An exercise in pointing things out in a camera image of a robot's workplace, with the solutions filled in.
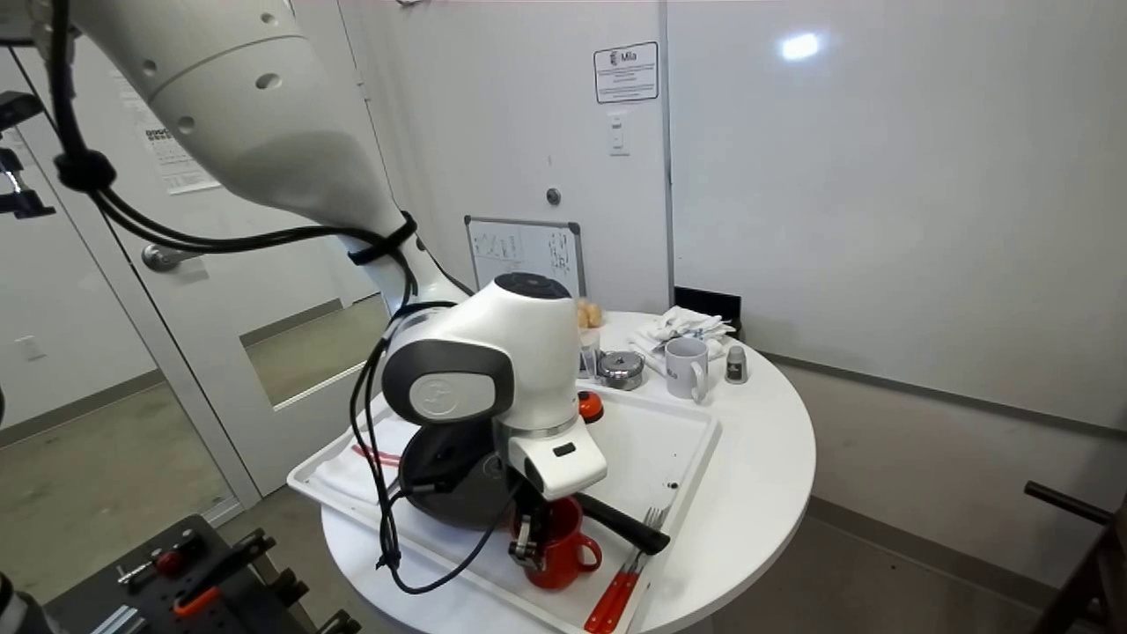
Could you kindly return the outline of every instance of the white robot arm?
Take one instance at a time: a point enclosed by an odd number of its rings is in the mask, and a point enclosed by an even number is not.
[[[75,27],[231,192],[325,224],[400,230],[285,0],[76,0]],[[400,257],[415,298],[463,298],[415,241]],[[362,266],[386,304],[400,296],[394,262]],[[385,364],[394,412],[411,421],[495,417],[509,467],[544,501],[603,478],[607,457],[573,412],[576,327],[561,286],[509,273],[400,339]]]

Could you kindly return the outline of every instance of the label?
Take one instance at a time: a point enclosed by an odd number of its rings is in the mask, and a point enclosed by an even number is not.
[[[595,50],[595,101],[651,101],[659,100],[659,41]]]

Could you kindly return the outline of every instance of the white tray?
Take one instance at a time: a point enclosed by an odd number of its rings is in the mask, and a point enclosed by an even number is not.
[[[662,531],[674,534],[674,543],[664,546],[670,552],[676,546],[678,522],[692,505],[706,454],[719,441],[719,421],[697,405],[635,398],[595,385],[581,386],[600,391],[607,401],[607,417],[591,427],[591,438],[609,462],[609,474],[588,492],[635,518],[639,518],[649,508],[670,508],[662,522]],[[385,398],[372,401],[372,417],[379,449],[399,454],[415,427],[400,421],[385,405]],[[355,454],[353,433],[331,441],[304,465],[297,465],[288,473],[288,487],[375,531],[375,492],[367,462]],[[394,525],[404,556],[422,556],[436,565],[436,570],[453,567],[477,543],[477,531],[441,525],[420,514],[411,505],[394,505]],[[622,561],[635,556],[635,546],[600,522],[584,522],[584,531],[603,546],[603,567],[588,577],[576,577],[563,593],[537,593],[523,581],[523,570],[506,556],[506,531],[495,531],[458,581],[489,593],[494,597],[527,612],[530,621],[541,621],[553,629],[584,629],[584,621],[607,593],[609,577]],[[655,556],[638,577],[621,629],[630,629],[635,612],[643,606],[649,583],[659,575],[664,552]]]

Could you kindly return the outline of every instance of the white device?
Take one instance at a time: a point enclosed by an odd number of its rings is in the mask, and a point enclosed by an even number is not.
[[[31,0],[31,16],[43,41],[49,0]],[[231,192],[325,224],[400,230],[385,171],[341,122],[341,101],[285,0],[75,0],[75,27]],[[415,298],[463,298],[415,241],[400,243],[400,257],[420,280]],[[362,266],[392,312],[404,273],[386,257]],[[404,327],[385,393],[411,421],[495,417],[509,467],[557,501],[600,484],[607,457],[573,412],[573,304],[537,286],[527,273],[494,280]]]

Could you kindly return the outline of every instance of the round white table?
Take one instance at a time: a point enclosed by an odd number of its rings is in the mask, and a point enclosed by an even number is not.
[[[651,312],[607,312],[600,345],[627,350],[627,336]],[[662,577],[639,612],[639,629],[682,629],[740,597],[787,546],[814,491],[814,427],[796,386],[764,356],[746,350],[746,385],[722,379],[710,364],[710,391],[699,401],[722,421],[697,495],[682,518]],[[676,401],[662,376],[649,372],[635,393]],[[386,570],[372,570],[375,538],[344,514],[321,511],[325,538],[353,588],[415,629],[527,634],[537,621],[450,581],[431,594],[400,594]],[[404,577],[436,577],[420,556],[400,561]]]

